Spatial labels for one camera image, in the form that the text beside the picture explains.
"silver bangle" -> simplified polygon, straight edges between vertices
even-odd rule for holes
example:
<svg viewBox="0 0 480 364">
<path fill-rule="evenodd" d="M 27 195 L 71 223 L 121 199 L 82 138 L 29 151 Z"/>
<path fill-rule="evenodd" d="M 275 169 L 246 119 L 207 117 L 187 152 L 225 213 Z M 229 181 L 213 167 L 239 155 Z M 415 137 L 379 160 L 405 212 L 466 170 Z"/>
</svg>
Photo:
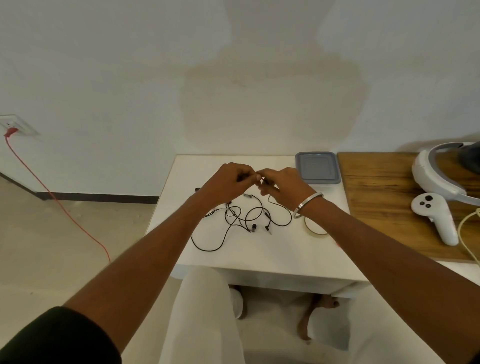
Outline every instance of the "silver bangle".
<svg viewBox="0 0 480 364">
<path fill-rule="evenodd" d="M 318 196 L 323 197 L 324 194 L 321 193 L 321 192 L 317 192 L 317 193 L 311 195 L 310 197 L 307 197 L 304 201 L 302 201 L 302 203 L 300 205 L 298 205 L 298 207 L 295 209 L 295 211 L 293 211 L 293 218 L 301 218 L 301 215 L 300 214 L 297 215 L 297 212 L 302 207 L 304 207 L 307 203 L 309 203 L 311 200 L 313 200 L 314 198 L 316 198 Z"/>
</svg>

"forearm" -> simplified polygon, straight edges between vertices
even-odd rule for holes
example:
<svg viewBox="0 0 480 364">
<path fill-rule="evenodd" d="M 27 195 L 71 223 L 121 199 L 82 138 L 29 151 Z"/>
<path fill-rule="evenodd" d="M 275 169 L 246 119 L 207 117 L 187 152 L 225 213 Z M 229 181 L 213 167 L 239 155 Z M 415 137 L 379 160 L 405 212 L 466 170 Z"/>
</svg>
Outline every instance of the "forearm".
<svg viewBox="0 0 480 364">
<path fill-rule="evenodd" d="M 334 238 L 389 305 L 443 360 L 467 363 L 478 352 L 478 286 L 323 198 L 309 202 L 301 213 Z"/>
<path fill-rule="evenodd" d="M 122 352 L 209 206 L 197 194 L 93 278 L 65 306 L 102 327 Z"/>
</svg>

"floor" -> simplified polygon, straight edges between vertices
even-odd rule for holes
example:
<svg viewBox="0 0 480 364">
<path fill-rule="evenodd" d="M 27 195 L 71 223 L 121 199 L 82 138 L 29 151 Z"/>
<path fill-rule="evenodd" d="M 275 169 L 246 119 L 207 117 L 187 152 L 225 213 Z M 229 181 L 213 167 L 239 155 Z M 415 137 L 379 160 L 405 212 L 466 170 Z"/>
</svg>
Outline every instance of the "floor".
<svg viewBox="0 0 480 364">
<path fill-rule="evenodd" d="M 0 178 L 0 346 L 48 308 L 62 304 L 107 262 L 54 201 L 41 201 Z M 143 236 L 154 205 L 65 201 L 65 207 L 112 258 Z M 123 353 L 123 362 L 156 364 L 180 281 L 170 278 Z M 249 316 L 238 322 L 246 361 L 346 362 L 344 352 L 296 335 L 310 297 L 304 293 L 248 288 Z"/>
</svg>

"foot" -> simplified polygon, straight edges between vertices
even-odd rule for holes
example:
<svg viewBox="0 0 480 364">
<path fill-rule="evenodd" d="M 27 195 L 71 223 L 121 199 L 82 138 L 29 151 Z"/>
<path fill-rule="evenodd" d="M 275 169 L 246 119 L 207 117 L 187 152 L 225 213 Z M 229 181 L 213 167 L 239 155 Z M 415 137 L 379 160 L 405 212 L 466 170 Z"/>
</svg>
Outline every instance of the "foot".
<svg viewBox="0 0 480 364">
<path fill-rule="evenodd" d="M 305 341 L 311 340 L 308 336 L 308 321 L 310 320 L 310 315 L 315 308 L 337 308 L 339 306 L 340 303 L 338 302 L 336 297 L 332 297 L 329 294 L 315 293 L 313 295 L 312 302 L 310 302 L 310 305 L 308 306 L 307 310 L 305 311 L 297 325 L 298 336 L 300 336 L 300 338 Z"/>
<path fill-rule="evenodd" d="M 241 315 L 240 315 L 239 318 L 237 318 L 237 320 L 243 320 L 245 317 L 247 317 L 247 300 L 245 300 L 245 297 L 243 296 L 243 294 L 241 292 L 241 287 L 242 286 L 229 284 L 228 287 L 233 288 L 234 290 L 237 290 L 238 292 L 240 292 L 240 295 L 243 298 L 243 307 L 242 307 Z"/>
</svg>

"wall socket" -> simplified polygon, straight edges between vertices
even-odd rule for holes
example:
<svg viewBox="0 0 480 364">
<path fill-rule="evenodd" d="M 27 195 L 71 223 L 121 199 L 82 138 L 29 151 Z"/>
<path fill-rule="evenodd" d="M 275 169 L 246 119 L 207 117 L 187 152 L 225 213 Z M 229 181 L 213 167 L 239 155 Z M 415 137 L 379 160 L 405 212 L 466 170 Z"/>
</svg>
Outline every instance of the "wall socket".
<svg viewBox="0 0 480 364">
<path fill-rule="evenodd" d="M 0 115 L 0 125 L 5 128 L 17 128 L 15 136 L 34 136 L 39 133 L 17 115 Z"/>
</svg>

